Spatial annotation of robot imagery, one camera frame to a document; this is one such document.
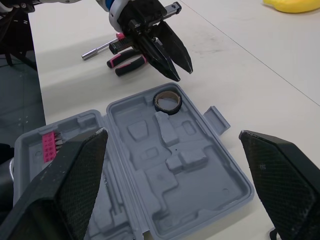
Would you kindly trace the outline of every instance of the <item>mesh texture pad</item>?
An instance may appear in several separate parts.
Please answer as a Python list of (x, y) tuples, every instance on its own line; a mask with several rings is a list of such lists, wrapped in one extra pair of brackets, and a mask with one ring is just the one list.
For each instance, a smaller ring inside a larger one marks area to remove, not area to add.
[(281, 239), (320, 240), (318, 193), (276, 146), (249, 134), (241, 141), (256, 192)]
[(83, 240), (100, 186), (104, 141), (91, 140), (80, 152), (58, 194), (58, 205), (76, 240)]

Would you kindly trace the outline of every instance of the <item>floor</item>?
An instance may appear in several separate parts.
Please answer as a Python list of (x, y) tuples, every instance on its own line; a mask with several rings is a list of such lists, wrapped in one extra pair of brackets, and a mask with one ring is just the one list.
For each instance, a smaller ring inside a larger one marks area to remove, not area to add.
[[(27, 52), (35, 61), (33, 51)], [(7, 66), (0, 55), (0, 143), (14, 146), (23, 133), (46, 125), (38, 73), (19, 60)]]

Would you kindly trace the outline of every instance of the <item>metal shaft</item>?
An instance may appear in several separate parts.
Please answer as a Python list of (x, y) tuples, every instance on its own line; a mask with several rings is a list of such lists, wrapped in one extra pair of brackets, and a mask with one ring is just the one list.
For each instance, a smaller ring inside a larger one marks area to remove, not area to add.
[(89, 58), (92, 58), (93, 56), (98, 55), (100, 50), (103, 50), (103, 49), (109, 47), (109, 45), (110, 45), (112, 42), (116, 41), (116, 40), (118, 40), (118, 38), (115, 38), (115, 39), (113, 39), (113, 40), (111, 40), (111, 41), (103, 44), (103, 45), (100, 46), (100, 47), (94, 48), (94, 49), (92, 49), (91, 51), (86, 52), (85, 54), (83, 54), (83, 55), (81, 56), (82, 59), (83, 59), (83, 60), (87, 60), (87, 59), (89, 59)]

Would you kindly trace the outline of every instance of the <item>yellow object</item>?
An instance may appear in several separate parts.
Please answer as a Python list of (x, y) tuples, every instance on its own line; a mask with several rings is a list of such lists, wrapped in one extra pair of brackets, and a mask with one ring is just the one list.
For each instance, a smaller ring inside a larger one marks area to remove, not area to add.
[(263, 0), (285, 13), (302, 13), (320, 8), (320, 0)]

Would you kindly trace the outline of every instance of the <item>pliers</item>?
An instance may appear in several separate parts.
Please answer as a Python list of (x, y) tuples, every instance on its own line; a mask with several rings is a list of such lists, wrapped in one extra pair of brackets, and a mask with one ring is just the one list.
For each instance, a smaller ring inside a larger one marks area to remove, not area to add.
[(143, 66), (144, 64), (147, 63), (147, 59), (142, 55), (142, 53), (140, 51), (130, 49), (130, 50), (124, 51), (122, 53), (119, 53), (118, 55), (116, 55), (115, 57), (113, 57), (112, 59), (107, 61), (106, 65), (109, 68), (113, 69), (114, 67), (123, 63), (124, 61), (126, 61), (130, 58), (133, 58), (135, 56), (139, 56), (139, 55), (141, 55), (141, 56), (138, 59), (134, 60), (133, 62), (122, 65), (122, 66), (115, 69), (115, 74), (120, 77), (122, 75), (125, 75), (127, 73), (130, 73), (130, 72), (140, 68), (141, 66)]

